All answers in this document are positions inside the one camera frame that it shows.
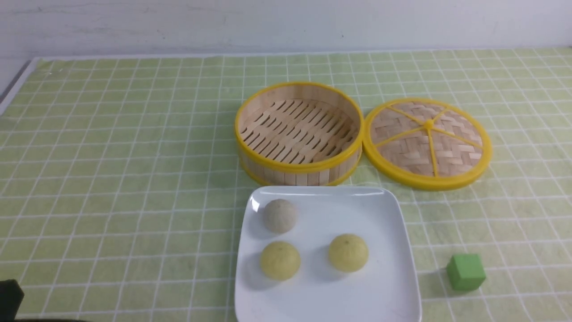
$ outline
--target yellow plastic rim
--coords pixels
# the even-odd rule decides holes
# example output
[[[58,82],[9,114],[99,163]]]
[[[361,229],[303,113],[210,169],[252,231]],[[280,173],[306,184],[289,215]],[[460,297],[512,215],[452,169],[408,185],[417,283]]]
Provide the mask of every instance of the yellow plastic rim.
[[[471,170],[469,170],[463,174],[460,174],[460,175],[449,176],[449,177],[433,177],[433,176],[425,176],[425,175],[419,175],[419,174],[411,173],[409,171],[406,171],[406,170],[394,165],[393,163],[389,162],[387,159],[382,157],[381,154],[378,153],[377,148],[375,147],[375,145],[371,139],[371,135],[370,135],[371,124],[372,124],[374,118],[379,114],[379,112],[381,112],[383,109],[385,109],[389,106],[399,104],[399,103],[411,102],[411,101],[419,101],[419,102],[428,103],[428,104],[441,105],[441,106],[445,107],[445,110],[449,110],[449,111],[453,111],[455,113],[458,113],[459,115],[461,115],[465,119],[467,119],[476,128],[476,130],[478,131],[478,133],[481,137],[481,140],[483,142],[483,145],[482,145],[483,155],[482,155],[481,159],[479,160],[479,162],[477,163],[477,165],[474,166]],[[364,140],[363,140],[363,146],[364,146],[364,151],[365,151],[366,155],[368,156],[368,158],[370,159],[371,163],[379,171],[381,171],[383,174],[390,177],[391,179],[393,179],[393,180],[395,180],[401,184],[404,184],[406,186],[411,186],[411,187],[416,188],[416,189],[438,191],[438,190],[452,190],[452,189],[458,189],[458,188],[464,187],[468,184],[471,184],[475,180],[477,180],[483,174],[483,172],[486,170],[486,168],[488,167],[488,165],[492,159],[491,140],[490,140],[487,132],[481,126],[481,124],[479,124],[479,122],[477,122],[475,119],[473,119],[466,112],[461,111],[460,109],[458,109],[454,106],[451,106],[447,103],[443,103],[443,102],[436,101],[436,100],[410,97],[410,98],[406,98],[406,99],[398,99],[398,100],[386,102],[386,103],[376,107],[373,111],[371,111],[367,115],[366,124],[365,124],[365,131],[366,131],[366,133],[368,133],[368,135],[366,135]],[[397,136],[394,136],[394,137],[388,139],[387,141],[390,141],[393,138],[397,138]],[[435,164],[435,159],[434,159],[435,152],[433,151],[433,147],[430,147],[430,149],[431,149],[432,161]]]
[[[355,108],[356,112],[359,114],[359,118],[360,118],[360,124],[359,124],[359,131],[357,133],[357,137],[355,138],[355,140],[352,142],[352,144],[349,145],[349,147],[347,149],[345,149],[344,151],[340,152],[340,154],[333,156],[327,160],[322,160],[319,162],[315,162],[315,163],[307,163],[307,164],[289,164],[289,163],[282,163],[282,162],[278,162],[278,161],[274,161],[271,160],[269,158],[263,157],[260,154],[254,152],[253,149],[251,149],[250,147],[248,147],[246,145],[246,143],[244,143],[244,141],[242,140],[242,138],[240,137],[240,131],[239,131],[239,117],[240,114],[242,113],[243,109],[253,100],[255,99],[258,95],[261,95],[267,91],[271,91],[275,88],[278,87],[284,87],[284,86],[293,86],[293,85],[305,85],[305,86],[316,86],[316,87],[322,87],[324,89],[336,92],[337,94],[341,95],[342,97],[344,97],[344,99],[348,100],[353,108]],[[363,114],[362,114],[362,110],[358,107],[358,105],[353,101],[353,99],[351,99],[349,96],[347,96],[345,93],[343,93],[342,91],[335,89],[333,87],[329,87],[323,84],[319,84],[319,83],[313,83],[313,82],[290,82],[290,83],[281,83],[281,84],[276,84],[270,87],[266,87],[260,91],[258,91],[256,94],[252,95],[246,102],[244,102],[244,104],[242,104],[242,106],[239,108],[239,111],[236,113],[236,118],[235,118],[235,137],[236,137],[236,141],[239,144],[239,149],[241,149],[242,151],[244,151],[249,158],[251,158],[252,160],[254,160],[255,162],[257,162],[258,164],[262,165],[265,168],[270,168],[272,170],[275,171],[280,171],[280,172],[287,172],[287,173],[306,173],[306,172],[318,172],[318,171],[323,171],[326,169],[330,169],[333,168],[335,166],[337,166],[338,164],[344,162],[347,158],[349,158],[351,155],[353,155],[353,153],[355,151],[358,150],[358,148],[360,147],[360,145],[362,144],[363,141],[363,137],[364,137],[364,126],[363,126]]]
[[[352,166],[352,168],[346,174],[344,174],[343,176],[337,178],[336,180],[334,180],[332,182],[328,182],[328,184],[326,186],[337,186],[337,185],[341,184],[342,182],[346,181],[352,175],[352,173],[356,170],[356,168],[358,167],[359,160],[361,158],[362,158],[362,153],[360,152],[359,156],[357,157],[356,164],[354,164]],[[258,177],[257,175],[255,175],[247,167],[245,167],[242,158],[239,158],[239,162],[240,162],[240,166],[243,168],[244,172],[246,172],[248,174],[248,176],[250,176],[252,178],[252,180],[256,181],[256,183],[258,183],[261,186],[274,186],[274,184],[266,182],[265,180],[263,180],[260,177]]]

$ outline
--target white plate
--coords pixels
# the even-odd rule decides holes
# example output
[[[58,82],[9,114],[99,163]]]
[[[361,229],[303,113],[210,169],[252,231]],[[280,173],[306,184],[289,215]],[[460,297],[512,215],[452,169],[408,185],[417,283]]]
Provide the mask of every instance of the white plate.
[[[274,199],[293,202],[294,228],[271,233],[261,219]],[[361,236],[367,264],[344,274],[328,262],[329,243],[339,234]],[[274,282],[259,267],[272,241],[293,244],[302,258],[290,280]],[[248,199],[235,281],[240,322],[421,321],[421,298],[407,230],[397,199],[373,187],[262,187]]]

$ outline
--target bamboo steamer lid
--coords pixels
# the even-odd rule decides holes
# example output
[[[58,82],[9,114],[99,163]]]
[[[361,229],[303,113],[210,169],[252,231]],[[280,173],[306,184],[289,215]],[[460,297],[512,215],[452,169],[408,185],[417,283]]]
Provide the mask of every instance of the bamboo steamer lid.
[[[429,99],[400,99],[366,118],[364,150],[374,166],[423,190],[458,189],[488,167],[492,145],[469,114]]]

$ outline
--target round bun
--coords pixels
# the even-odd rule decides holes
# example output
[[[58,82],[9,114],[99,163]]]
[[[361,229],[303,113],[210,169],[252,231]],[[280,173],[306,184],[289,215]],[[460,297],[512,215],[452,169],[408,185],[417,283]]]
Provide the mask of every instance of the round bun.
[[[283,234],[296,224],[297,209],[288,200],[275,199],[264,207],[264,226],[273,233]]]

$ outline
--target grid pattern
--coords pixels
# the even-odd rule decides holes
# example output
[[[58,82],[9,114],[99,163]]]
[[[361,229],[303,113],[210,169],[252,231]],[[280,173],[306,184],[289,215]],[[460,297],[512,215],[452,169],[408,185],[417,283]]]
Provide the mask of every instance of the grid pattern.
[[[283,81],[333,85],[369,112],[405,96],[464,109],[488,130],[480,180],[413,191],[363,158],[346,184],[402,207],[423,321],[572,319],[572,49],[42,61],[0,118],[0,280],[19,317],[236,321],[246,200],[235,113]],[[482,257],[455,293],[454,253]]]

